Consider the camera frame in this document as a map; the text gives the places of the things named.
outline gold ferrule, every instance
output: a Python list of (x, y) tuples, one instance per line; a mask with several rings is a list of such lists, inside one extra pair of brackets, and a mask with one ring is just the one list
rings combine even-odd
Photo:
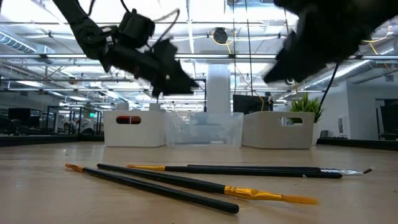
[(74, 171), (77, 171), (77, 172), (83, 172), (83, 169), (85, 168), (83, 166), (78, 166), (78, 165), (73, 165), (73, 164), (65, 164), (65, 167), (73, 169)]
[(249, 200), (282, 200), (282, 195), (271, 194), (269, 192), (256, 189), (244, 189), (232, 186), (225, 186), (224, 194)]
[(135, 169), (147, 169), (147, 170), (158, 170), (158, 171), (165, 171), (166, 166), (136, 166), (136, 165), (127, 165), (128, 168), (135, 168)]

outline desk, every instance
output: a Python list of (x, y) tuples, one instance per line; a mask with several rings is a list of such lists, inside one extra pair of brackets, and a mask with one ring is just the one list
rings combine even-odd
[[(311, 150), (188, 146), (133, 149), (105, 148), (99, 142), (73, 142), (3, 147), (0, 149), (0, 223), (396, 223), (397, 161), (396, 152), (335, 146)], [(374, 171), (338, 180), (173, 173), (279, 194), (316, 197), (319, 206), (248, 201), (162, 184), (238, 204), (240, 212), (229, 215), (66, 170), (63, 166), (66, 162), (88, 167), (95, 167), (97, 162), (121, 166), (128, 163), (350, 169), (372, 166)]]

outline black monitor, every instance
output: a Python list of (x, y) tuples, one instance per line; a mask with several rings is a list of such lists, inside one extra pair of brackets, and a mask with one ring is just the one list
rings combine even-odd
[(398, 105), (387, 105), (381, 107), (381, 119), (384, 132), (398, 133)]
[(29, 126), (38, 128), (40, 126), (40, 116), (31, 116)]
[[(268, 97), (262, 96), (264, 100), (263, 111), (269, 111)], [(258, 96), (233, 95), (233, 110), (244, 114), (261, 111), (262, 101)]]
[(30, 108), (8, 108), (8, 119), (17, 119), (21, 125), (30, 125)]

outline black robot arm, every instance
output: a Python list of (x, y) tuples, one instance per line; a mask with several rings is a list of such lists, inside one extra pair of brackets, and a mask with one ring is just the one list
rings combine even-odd
[(137, 50), (152, 37), (155, 24), (135, 9), (124, 14), (119, 27), (99, 27), (78, 0), (53, 1), (68, 21), (82, 51), (88, 58), (99, 60), (105, 72), (115, 66), (150, 81), (154, 97), (160, 93), (192, 94), (192, 88), (198, 87), (174, 59), (177, 48), (169, 39), (156, 42), (148, 51)]
[(358, 51), (362, 40), (383, 22), (398, 15), (397, 0), (274, 0), (298, 15), (297, 33), (291, 32), (277, 55), (266, 83), (294, 79), (301, 82), (327, 63), (340, 63)]

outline paintbrush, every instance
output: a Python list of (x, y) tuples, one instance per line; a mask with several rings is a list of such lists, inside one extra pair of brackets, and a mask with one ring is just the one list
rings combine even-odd
[(188, 177), (179, 177), (176, 175), (160, 174), (156, 172), (149, 172), (138, 169), (130, 169), (125, 167), (111, 166), (106, 164), (97, 164), (100, 169), (106, 169), (115, 172), (122, 172), (124, 174), (131, 174), (138, 177), (147, 178), (150, 180), (156, 180), (166, 184), (172, 184), (180, 187), (186, 187), (189, 189), (200, 190), (203, 192), (210, 192), (216, 194), (230, 195), (237, 198), (244, 198), (249, 200), (275, 200), (284, 201), (292, 203), (306, 203), (306, 204), (318, 204), (318, 200), (314, 198), (292, 196), (292, 195), (282, 195), (282, 194), (272, 194), (269, 192), (239, 188), (228, 185), (216, 184), (212, 182), (207, 182), (203, 180), (196, 180)]
[(187, 166), (138, 166), (127, 165), (128, 168), (187, 172), (193, 174), (223, 174), (223, 175), (256, 175), (256, 176), (274, 176), (274, 177), (308, 177), (308, 178), (342, 178), (337, 173), (288, 171), (288, 170), (264, 170), (264, 169), (243, 169), (243, 168), (225, 168), (225, 167), (187, 167)]
[(202, 205), (209, 208), (214, 208), (217, 210), (221, 210), (223, 212), (228, 212), (232, 214), (236, 214), (239, 211), (239, 206), (233, 203), (223, 202), (220, 200), (206, 198), (199, 195), (194, 195), (190, 193), (183, 192), (181, 190), (175, 190), (168, 187), (163, 187), (160, 185), (128, 178), (121, 175), (109, 174), (106, 172), (101, 172), (98, 170), (90, 169), (83, 166), (76, 166), (72, 164), (65, 164), (67, 168), (71, 168), (77, 172), (84, 172), (95, 177), (99, 177), (104, 180), (110, 180), (112, 182), (116, 182), (119, 184), (127, 185), (130, 187), (134, 187), (136, 189), (144, 190), (146, 192), (151, 192), (158, 195), (163, 195), (165, 197), (174, 198), (177, 200), (181, 200), (184, 202), (190, 202), (197, 205)]
[(189, 164), (187, 167), (222, 167), (222, 168), (242, 168), (242, 169), (264, 169), (264, 170), (281, 170), (281, 171), (304, 171), (304, 172), (324, 172), (337, 173), (343, 176), (346, 175), (364, 175), (372, 171), (371, 168), (365, 171), (357, 171), (351, 169), (336, 169), (336, 168), (320, 168), (320, 167), (286, 167), (286, 166), (212, 166), (212, 165), (196, 165)]

